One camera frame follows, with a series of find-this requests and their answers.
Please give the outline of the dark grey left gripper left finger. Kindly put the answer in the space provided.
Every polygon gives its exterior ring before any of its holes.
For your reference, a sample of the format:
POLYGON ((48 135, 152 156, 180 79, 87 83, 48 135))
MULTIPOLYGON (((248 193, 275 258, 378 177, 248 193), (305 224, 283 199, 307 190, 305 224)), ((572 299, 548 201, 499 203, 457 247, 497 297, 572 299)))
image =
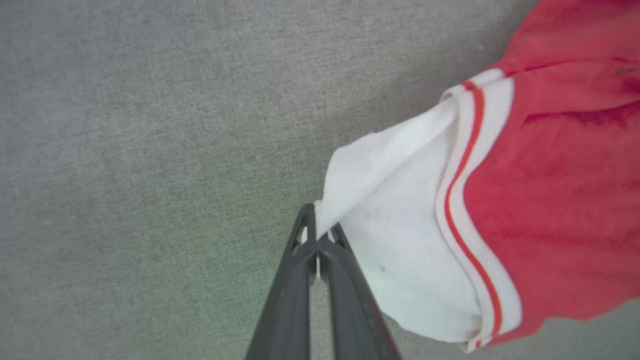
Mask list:
POLYGON ((317 274, 313 203, 301 207, 254 330, 247 360, 310 359, 309 289, 317 274))

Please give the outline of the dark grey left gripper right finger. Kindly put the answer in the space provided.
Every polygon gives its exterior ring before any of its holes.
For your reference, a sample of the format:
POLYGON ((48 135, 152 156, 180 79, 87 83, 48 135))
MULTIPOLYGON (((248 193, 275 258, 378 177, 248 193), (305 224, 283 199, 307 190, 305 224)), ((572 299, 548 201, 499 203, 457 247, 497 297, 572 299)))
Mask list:
POLYGON ((336 360, 401 360, 373 292, 341 224, 318 241, 320 274, 327 284, 336 360))

